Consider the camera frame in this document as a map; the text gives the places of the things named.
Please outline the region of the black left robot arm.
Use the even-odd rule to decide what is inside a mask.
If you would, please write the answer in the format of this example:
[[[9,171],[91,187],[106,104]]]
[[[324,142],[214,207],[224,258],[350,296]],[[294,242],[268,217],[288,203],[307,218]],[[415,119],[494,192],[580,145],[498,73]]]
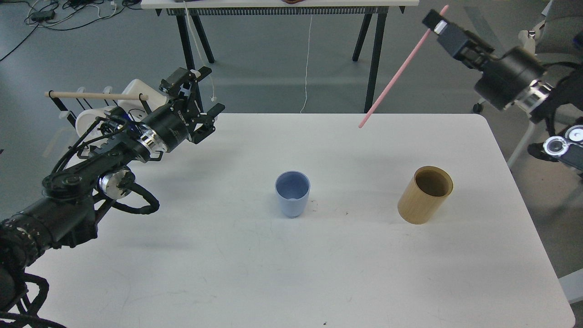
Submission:
[[[160,83],[168,101],[151,110],[147,93],[82,93],[49,91],[57,107],[77,125],[81,116],[67,110],[62,99],[103,99],[141,102],[146,114],[134,120],[121,107],[97,115],[79,139],[42,181],[42,199],[1,222],[1,326],[3,328],[58,328],[42,319],[49,284],[27,274],[48,249],[76,247],[97,237],[97,226],[111,208],[149,215],[159,201],[135,181],[133,161],[159,161],[187,140],[198,144],[215,132],[223,104],[204,112],[198,104],[197,84],[212,69],[178,68]]]

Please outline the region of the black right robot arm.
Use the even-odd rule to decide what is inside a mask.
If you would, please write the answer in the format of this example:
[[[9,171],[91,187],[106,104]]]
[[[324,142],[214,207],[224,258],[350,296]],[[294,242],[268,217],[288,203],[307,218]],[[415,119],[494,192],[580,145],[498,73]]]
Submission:
[[[515,105],[526,112],[533,124],[545,123],[548,138],[527,147],[531,156],[582,170],[582,118],[562,130],[556,129],[555,124],[560,107],[571,105],[582,110],[581,64],[571,65],[572,71],[553,86],[545,80],[548,66],[522,46],[497,57],[485,40],[433,9],[422,22],[454,60],[481,72],[473,89],[486,102],[498,110]]]

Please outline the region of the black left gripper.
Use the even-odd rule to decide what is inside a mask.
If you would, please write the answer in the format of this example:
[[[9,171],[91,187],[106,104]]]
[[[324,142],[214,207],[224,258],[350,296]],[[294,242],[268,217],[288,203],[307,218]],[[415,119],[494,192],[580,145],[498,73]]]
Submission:
[[[159,90],[167,95],[168,100],[148,114],[144,124],[162,140],[165,152],[173,151],[190,134],[191,143],[198,144],[216,131],[216,118],[225,110],[224,104],[217,103],[208,112],[197,114],[197,110],[203,109],[198,83],[211,73],[212,69],[208,67],[198,70],[177,68],[161,80]],[[187,108],[185,102],[172,102],[179,99],[196,101],[197,110]]]

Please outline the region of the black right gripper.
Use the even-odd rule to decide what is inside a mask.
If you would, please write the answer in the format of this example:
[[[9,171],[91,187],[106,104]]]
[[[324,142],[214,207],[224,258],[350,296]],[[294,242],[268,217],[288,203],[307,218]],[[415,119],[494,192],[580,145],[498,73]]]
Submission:
[[[494,59],[494,48],[485,40],[447,20],[431,9],[423,25],[437,35],[437,42],[454,60],[470,69],[483,69],[474,90],[498,110],[505,110],[519,94],[545,73],[535,56],[521,46]]]

